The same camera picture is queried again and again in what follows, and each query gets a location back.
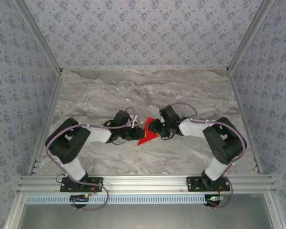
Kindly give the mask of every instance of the floral wallpaper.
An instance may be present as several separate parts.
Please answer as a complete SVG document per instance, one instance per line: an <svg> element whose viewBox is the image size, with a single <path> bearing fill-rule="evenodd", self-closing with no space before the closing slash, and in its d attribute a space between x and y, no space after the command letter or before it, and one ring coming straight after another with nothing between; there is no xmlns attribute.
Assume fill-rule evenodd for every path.
<svg viewBox="0 0 286 229"><path fill-rule="evenodd" d="M61 68L226 67L260 0L25 0Z"/></svg>
<svg viewBox="0 0 286 229"><path fill-rule="evenodd" d="M25 175L56 74L12 0L0 0L0 229Z"/></svg>
<svg viewBox="0 0 286 229"><path fill-rule="evenodd" d="M234 72L265 173L286 212L286 0L276 0Z"/></svg>

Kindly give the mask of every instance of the marble surface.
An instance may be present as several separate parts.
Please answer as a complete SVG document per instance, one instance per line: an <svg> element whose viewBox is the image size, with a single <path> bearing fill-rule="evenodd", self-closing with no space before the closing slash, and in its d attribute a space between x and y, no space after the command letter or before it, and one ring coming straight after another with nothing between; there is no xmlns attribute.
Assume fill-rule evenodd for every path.
<svg viewBox="0 0 286 229"><path fill-rule="evenodd" d="M159 109L175 102L193 105L197 119L227 117L247 139L226 70L74 70L62 72L62 88L51 133L68 117L80 123L103 124L119 110L133 107L145 122L159 118ZM193 111L174 107L179 116ZM79 158L89 174L200 174L211 162L205 139L175 136L169 141L154 139L141 146L86 143ZM230 173L251 174L255 162L250 147ZM40 174L61 171L45 155Z"/></svg>

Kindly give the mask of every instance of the red object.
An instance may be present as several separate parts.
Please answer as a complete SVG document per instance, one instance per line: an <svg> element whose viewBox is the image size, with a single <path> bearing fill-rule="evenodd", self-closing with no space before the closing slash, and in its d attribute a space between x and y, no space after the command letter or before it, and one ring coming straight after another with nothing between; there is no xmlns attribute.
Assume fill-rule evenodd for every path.
<svg viewBox="0 0 286 229"><path fill-rule="evenodd" d="M145 126L144 126L145 138L142 138L142 139L139 140L138 146L141 145L141 144L143 144L143 143L145 143L145 142L148 142L148 141L150 141L150 140L153 140L153 139L156 138L156 137L159 137L158 134L155 134L154 132L151 132L151 131L148 130L148 125L149 125L149 123L151 123L151 121L153 121L153 120L156 120L156 119L155 119L155 118L151 118L151 117L148 117L148 118L147 118L146 124L145 124Z"/></svg>

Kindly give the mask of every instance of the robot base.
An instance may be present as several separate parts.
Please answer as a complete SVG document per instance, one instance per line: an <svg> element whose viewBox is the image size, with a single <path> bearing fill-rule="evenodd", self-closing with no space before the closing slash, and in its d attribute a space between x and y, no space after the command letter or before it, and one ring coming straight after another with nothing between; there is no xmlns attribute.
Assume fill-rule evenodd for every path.
<svg viewBox="0 0 286 229"><path fill-rule="evenodd" d="M187 190L189 192L207 192L207 191L213 191L213 192L219 192L223 191L220 189L220 187L223 187L225 191L230 191L230 185L228 181L225 178L218 178L216 181L213 182L212 187L207 187L203 183L202 177L188 177L186 179L187 183Z"/></svg>
<svg viewBox="0 0 286 229"><path fill-rule="evenodd" d="M86 183L93 183L93 184L100 184L103 185L103 178L102 177L84 177L82 182ZM61 181L61 192L85 192L85 193L93 193L93 192L101 192L102 188L90 185L80 185L74 183L68 177L64 177Z"/></svg>

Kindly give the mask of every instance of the black cable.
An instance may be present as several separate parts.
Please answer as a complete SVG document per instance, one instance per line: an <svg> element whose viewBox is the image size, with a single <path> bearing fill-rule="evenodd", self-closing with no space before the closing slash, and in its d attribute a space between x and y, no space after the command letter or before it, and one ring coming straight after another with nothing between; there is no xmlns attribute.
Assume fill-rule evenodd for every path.
<svg viewBox="0 0 286 229"><path fill-rule="evenodd" d="M123 145L126 141L127 141L127 140L125 139L125 141L122 142L122 143L120 143L120 144L117 144L117 143L114 143L114 142L112 142L112 144L114 144L114 145L116 145L116 146L119 146L119 145Z"/></svg>
<svg viewBox="0 0 286 229"><path fill-rule="evenodd" d="M65 174L59 174L59 175L57 175L56 178L55 178L55 180L56 180L57 183L62 184L62 182L59 182L59 181L57 180L57 178L58 178L59 176L65 176Z"/></svg>
<svg viewBox="0 0 286 229"><path fill-rule="evenodd" d="M111 121L112 121L112 120L108 120L107 122L105 122L105 123L103 124L103 126L108 126L108 123L111 123Z"/></svg>
<svg viewBox="0 0 286 229"><path fill-rule="evenodd" d="M162 139L162 140L164 140L164 141L166 141L166 140L170 140L170 139L172 139L174 136L175 136L175 135L172 135L171 137L166 138L166 139L163 139L163 137L161 137L161 139Z"/></svg>

